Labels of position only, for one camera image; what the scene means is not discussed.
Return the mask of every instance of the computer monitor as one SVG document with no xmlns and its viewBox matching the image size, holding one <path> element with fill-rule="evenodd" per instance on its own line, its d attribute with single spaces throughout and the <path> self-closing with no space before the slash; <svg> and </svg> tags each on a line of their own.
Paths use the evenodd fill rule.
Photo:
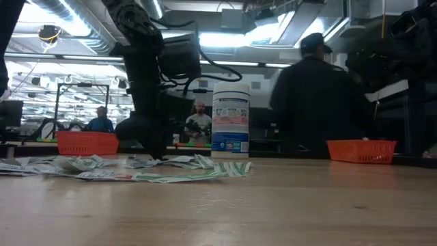
<svg viewBox="0 0 437 246">
<path fill-rule="evenodd" d="M 21 126 L 23 102 L 19 100 L 5 100 L 0 102 L 0 124 L 3 126 Z"/>
</svg>

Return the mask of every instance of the wooden table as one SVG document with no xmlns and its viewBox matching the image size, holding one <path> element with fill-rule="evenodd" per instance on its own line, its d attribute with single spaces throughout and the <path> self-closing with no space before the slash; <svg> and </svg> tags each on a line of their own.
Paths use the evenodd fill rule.
<svg viewBox="0 0 437 246">
<path fill-rule="evenodd" d="M 0 245 L 437 245 L 434 170 L 252 161 L 175 184 L 0 177 Z"/>
</svg>

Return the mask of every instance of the man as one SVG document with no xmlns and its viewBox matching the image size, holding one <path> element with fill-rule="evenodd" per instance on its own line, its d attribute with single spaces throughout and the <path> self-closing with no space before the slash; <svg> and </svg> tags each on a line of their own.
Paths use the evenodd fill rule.
<svg viewBox="0 0 437 246">
<path fill-rule="evenodd" d="M 92 119 L 87 125 L 88 131 L 101 133 L 113 133 L 114 126 L 112 121 L 107 118 L 107 108 L 100 106 L 97 108 L 97 118 Z"/>
<path fill-rule="evenodd" d="M 208 143 L 207 130 L 211 127 L 212 119 L 205 114 L 205 104 L 197 102 L 196 113 L 188 117 L 185 121 L 185 135 L 190 137 L 191 144 Z"/>
<path fill-rule="evenodd" d="M 285 127 L 285 149 L 326 156 L 326 140 L 373 137 L 373 107 L 342 68 L 324 61 L 332 50 L 323 35 L 304 38 L 300 53 L 302 61 L 282 71 L 270 99 Z"/>
</svg>

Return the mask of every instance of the white plastic container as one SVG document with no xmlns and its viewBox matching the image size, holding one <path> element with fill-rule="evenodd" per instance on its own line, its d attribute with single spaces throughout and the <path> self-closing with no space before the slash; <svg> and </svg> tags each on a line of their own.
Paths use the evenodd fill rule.
<svg viewBox="0 0 437 246">
<path fill-rule="evenodd" d="M 249 85 L 220 82 L 212 97 L 211 157 L 247 159 L 249 157 Z"/>
</svg>

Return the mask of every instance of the orange basket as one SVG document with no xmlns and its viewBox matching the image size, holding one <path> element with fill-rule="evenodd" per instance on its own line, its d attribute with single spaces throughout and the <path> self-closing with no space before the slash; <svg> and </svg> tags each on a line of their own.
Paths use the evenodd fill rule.
<svg viewBox="0 0 437 246">
<path fill-rule="evenodd" d="M 391 164 L 396 141 L 341 140 L 327 141 L 330 159 L 353 163 Z"/>
<path fill-rule="evenodd" d="M 116 154 L 119 141 L 114 134 L 95 132 L 56 132 L 60 154 Z"/>
</svg>

